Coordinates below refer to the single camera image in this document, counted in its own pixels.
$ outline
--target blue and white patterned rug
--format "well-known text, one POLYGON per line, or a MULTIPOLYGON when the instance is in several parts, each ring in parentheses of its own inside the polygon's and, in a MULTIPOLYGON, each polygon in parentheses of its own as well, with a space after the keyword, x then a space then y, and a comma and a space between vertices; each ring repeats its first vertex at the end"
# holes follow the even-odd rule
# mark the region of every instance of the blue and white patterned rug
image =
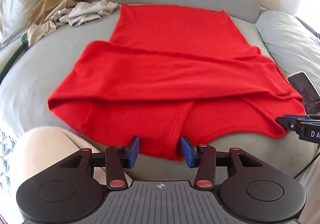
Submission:
POLYGON ((5 193, 10 193, 10 179, 8 172, 10 169, 8 157, 15 146, 15 141, 7 137, 0 130, 0 190, 5 193))

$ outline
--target gray couch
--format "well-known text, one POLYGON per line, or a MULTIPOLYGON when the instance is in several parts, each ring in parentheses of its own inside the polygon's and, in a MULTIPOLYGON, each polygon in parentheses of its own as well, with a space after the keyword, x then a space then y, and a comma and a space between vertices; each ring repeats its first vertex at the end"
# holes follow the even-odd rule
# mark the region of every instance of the gray couch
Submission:
MULTIPOLYGON (((225 10, 251 45, 263 55, 271 55, 255 26, 260 15, 260 0, 108 0, 128 4, 179 4, 209 10, 225 10)), ((17 139, 39 126, 70 128, 52 115, 47 97, 66 77, 85 45, 92 40, 108 40, 119 17, 115 12, 101 21, 80 28, 64 26, 41 39, 13 66, 0 85, 0 128, 17 139)), ((313 157, 315 145, 300 141, 295 133, 282 139, 259 134, 237 133, 211 143, 217 150, 241 147, 266 163, 293 176, 313 157)), ((192 179, 185 163, 140 156, 130 172, 135 179, 192 179)))

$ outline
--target red circular cap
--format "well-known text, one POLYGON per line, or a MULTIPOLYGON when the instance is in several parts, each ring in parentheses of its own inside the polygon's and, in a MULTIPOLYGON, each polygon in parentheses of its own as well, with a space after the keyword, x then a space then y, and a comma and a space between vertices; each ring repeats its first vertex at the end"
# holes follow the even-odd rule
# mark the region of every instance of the red circular cap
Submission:
POLYGON ((209 180, 200 180, 197 181, 197 186, 200 188, 209 188, 212 186, 212 182, 209 180))
POLYGON ((113 188, 121 188, 125 185, 125 182, 123 180, 113 180, 109 182, 109 185, 113 188))

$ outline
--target folded red cloth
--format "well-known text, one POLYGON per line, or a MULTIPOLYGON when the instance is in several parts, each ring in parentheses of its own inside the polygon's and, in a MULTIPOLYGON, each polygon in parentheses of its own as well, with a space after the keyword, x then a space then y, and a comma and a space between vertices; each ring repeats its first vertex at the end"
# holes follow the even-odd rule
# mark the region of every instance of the folded red cloth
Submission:
POLYGON ((90 43, 48 99, 49 109, 90 139, 181 159, 195 144, 235 132, 273 138, 284 114, 304 114, 301 96, 225 12, 123 4, 109 42, 90 43))

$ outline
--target black circular disc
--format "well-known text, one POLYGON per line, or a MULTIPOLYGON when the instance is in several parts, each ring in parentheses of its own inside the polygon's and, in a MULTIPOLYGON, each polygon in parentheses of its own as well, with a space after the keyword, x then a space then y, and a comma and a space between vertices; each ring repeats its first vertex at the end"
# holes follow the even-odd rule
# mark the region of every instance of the black circular disc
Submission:
POLYGON ((219 198, 236 216, 258 223, 283 222, 299 214, 306 202, 300 183, 270 168, 246 168, 226 179, 219 198))
POLYGON ((103 197, 101 185, 90 176, 59 167, 24 182, 17 203, 24 218, 36 223, 66 223, 95 210, 103 197))

